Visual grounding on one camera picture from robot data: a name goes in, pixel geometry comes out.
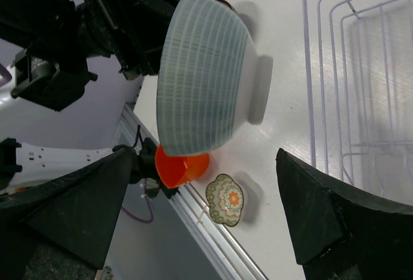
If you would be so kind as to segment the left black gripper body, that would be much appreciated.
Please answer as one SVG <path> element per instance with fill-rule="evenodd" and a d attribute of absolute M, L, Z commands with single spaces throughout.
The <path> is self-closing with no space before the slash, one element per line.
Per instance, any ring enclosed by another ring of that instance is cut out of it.
<path fill-rule="evenodd" d="M 1 39 L 22 48 L 12 66 L 23 58 L 48 61 L 58 69 L 88 72 L 87 59 L 115 55 L 122 74 L 133 74 L 120 45 L 94 0 L 1 0 Z"/>

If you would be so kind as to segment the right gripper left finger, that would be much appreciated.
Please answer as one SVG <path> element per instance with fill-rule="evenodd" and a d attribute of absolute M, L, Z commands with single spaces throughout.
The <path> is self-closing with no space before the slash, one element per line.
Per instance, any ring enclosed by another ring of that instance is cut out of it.
<path fill-rule="evenodd" d="M 133 168 L 119 150 L 1 196 L 1 279 L 94 279 L 103 269 Z"/>

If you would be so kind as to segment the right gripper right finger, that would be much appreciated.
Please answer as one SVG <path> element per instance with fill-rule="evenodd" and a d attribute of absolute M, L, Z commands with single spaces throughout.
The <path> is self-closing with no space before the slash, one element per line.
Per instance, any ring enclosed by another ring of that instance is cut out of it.
<path fill-rule="evenodd" d="M 360 190 L 280 148 L 279 193 L 306 279 L 412 279 L 412 207 Z"/>

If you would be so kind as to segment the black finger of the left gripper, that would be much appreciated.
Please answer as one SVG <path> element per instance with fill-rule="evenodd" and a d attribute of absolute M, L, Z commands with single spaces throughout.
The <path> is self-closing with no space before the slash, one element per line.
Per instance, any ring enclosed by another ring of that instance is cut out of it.
<path fill-rule="evenodd" d="M 156 75 L 172 15 L 180 0 L 93 0 L 112 53 L 128 80 Z"/>

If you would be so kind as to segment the pale green ribbed bowl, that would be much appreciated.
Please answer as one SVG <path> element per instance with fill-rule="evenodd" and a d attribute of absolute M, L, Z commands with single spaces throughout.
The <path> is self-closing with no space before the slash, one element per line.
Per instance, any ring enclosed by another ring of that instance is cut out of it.
<path fill-rule="evenodd" d="M 240 16 L 215 0 L 180 0 L 161 55 L 156 119 L 169 156 L 211 152 L 263 121 L 273 60 Z"/>

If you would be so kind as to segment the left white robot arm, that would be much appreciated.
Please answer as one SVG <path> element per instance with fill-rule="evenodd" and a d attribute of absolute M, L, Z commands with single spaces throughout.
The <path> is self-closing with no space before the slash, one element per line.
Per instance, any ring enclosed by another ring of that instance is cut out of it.
<path fill-rule="evenodd" d="M 159 72 L 179 0 L 1 0 L 1 39 L 21 48 L 1 69 L 1 191 L 34 186 L 97 158 L 62 163 L 55 150 L 16 141 L 21 128 L 78 101 L 97 74 L 91 57 L 115 56 L 127 80 Z"/>

